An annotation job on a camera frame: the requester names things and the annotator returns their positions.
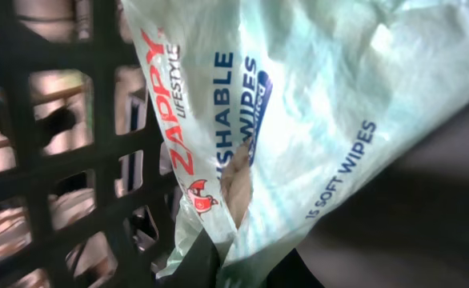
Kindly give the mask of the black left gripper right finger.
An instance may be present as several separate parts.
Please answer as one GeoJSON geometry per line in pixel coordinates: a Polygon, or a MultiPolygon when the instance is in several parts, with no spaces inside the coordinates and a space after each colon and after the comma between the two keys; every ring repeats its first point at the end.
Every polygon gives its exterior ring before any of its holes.
{"type": "Polygon", "coordinates": [[[267,276],[266,288],[324,288],[293,249],[267,276]]]}

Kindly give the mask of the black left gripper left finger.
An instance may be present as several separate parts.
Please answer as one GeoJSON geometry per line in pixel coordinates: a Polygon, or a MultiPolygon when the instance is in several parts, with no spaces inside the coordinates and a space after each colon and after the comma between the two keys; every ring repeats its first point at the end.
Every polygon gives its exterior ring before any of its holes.
{"type": "Polygon", "coordinates": [[[215,288],[220,259],[205,230],[195,239],[176,271],[166,277],[167,288],[215,288]]]}

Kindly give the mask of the white flushable wipes pack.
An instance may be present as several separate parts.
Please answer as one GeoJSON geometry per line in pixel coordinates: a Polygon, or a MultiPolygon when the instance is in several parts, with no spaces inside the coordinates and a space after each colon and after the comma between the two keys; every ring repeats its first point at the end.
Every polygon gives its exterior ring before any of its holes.
{"type": "Polygon", "coordinates": [[[122,4],[222,287],[257,287],[327,213],[469,103],[469,0],[122,4]]]}

